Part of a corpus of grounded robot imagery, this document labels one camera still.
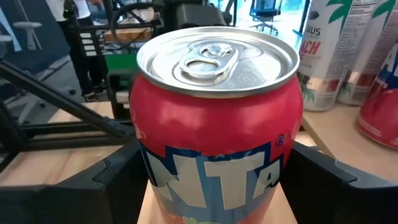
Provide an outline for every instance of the aluminum can top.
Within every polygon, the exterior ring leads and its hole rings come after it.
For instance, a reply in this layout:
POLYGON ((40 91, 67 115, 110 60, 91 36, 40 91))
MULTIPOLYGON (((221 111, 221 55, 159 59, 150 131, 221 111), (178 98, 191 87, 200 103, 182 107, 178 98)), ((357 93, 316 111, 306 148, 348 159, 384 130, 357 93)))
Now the aluminum can top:
POLYGON ((153 84, 202 98, 237 98, 282 86, 298 53, 271 35, 235 27, 196 27, 160 35, 137 54, 153 84))

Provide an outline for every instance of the person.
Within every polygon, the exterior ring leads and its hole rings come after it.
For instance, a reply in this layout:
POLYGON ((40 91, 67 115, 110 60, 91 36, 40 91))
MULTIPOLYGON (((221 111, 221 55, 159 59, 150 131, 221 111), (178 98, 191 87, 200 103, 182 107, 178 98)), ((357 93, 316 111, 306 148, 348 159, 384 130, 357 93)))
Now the person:
MULTIPOLYGON (((88 9, 86 0, 73 0, 78 8, 78 23, 81 26, 91 26, 93 21, 90 18, 91 12, 88 9)), ((99 4, 101 0, 88 0, 93 4, 99 4)), ((86 102, 96 101, 97 94, 105 91, 103 82, 103 70, 99 57, 86 57, 80 47, 79 35, 73 30, 70 23, 63 17, 65 0, 46 0, 51 13, 58 22, 65 39, 70 48, 70 59, 75 68, 76 76, 81 88, 81 95, 86 102)))

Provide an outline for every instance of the black shoe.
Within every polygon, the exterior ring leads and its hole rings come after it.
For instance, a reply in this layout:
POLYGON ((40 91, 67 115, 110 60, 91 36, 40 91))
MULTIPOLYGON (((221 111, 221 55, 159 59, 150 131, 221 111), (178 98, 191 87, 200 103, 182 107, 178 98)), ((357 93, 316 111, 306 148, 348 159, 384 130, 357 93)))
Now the black shoe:
POLYGON ((86 102, 98 101, 98 97, 93 92, 84 94, 84 95, 82 95, 82 97, 85 99, 86 102))
POLYGON ((100 83, 99 85, 96 85, 93 88, 94 88, 94 93, 95 94, 101 94, 101 93, 104 93, 106 91, 105 83, 100 83))

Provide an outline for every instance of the wooden surface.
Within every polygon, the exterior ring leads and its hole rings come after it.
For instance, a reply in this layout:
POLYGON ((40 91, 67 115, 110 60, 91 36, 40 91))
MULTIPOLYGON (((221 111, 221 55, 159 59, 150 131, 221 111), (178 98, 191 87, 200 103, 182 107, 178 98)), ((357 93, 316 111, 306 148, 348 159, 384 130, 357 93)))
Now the wooden surface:
MULTIPOLYGON (((86 103, 85 105, 103 116, 112 117, 112 109, 109 102, 86 103)), ((65 121, 78 121, 78 119, 65 111, 59 110, 49 122, 65 121)), ((308 146, 315 145, 314 141, 306 133, 298 133, 296 141, 308 146)), ((56 184, 92 166, 118 148, 119 146, 105 146, 23 152, 0 174, 0 186, 56 184)), ((138 224, 158 223, 162 223, 159 206, 154 198, 152 187, 148 183, 138 224)), ((297 223, 280 185, 276 187, 263 223, 297 223)))
POLYGON ((341 162, 398 182, 398 151, 360 134, 358 107, 336 104, 327 112, 304 112, 303 126, 321 151, 341 162))
MULTIPOLYGON (((98 113, 113 117, 109 102, 87 103, 98 113)), ((78 121, 59 110, 49 122, 78 121)), ((22 152, 0 173, 0 186, 57 184, 109 156, 120 146, 22 152)))
MULTIPOLYGON (((153 9, 141 9, 139 12, 134 11, 145 21, 150 21, 154 17, 153 9)), ((121 21, 119 24, 138 24, 139 22, 135 18, 127 18, 121 21)), ((137 28, 137 29, 117 29, 116 34, 121 41, 147 41, 152 37, 150 28, 137 28)), ((111 31, 107 31, 104 34, 104 39, 107 42, 115 42, 111 31)))

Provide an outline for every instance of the red soda can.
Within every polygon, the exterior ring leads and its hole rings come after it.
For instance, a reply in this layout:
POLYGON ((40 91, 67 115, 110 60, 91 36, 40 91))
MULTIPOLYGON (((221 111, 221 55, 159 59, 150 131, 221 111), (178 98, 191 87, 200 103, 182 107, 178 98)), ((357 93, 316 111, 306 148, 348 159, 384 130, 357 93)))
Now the red soda can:
POLYGON ((369 138, 398 149, 398 41, 385 59, 356 119, 369 138))
POLYGON ((131 114, 166 224, 262 222, 303 113, 276 37, 197 27, 137 54, 131 114))

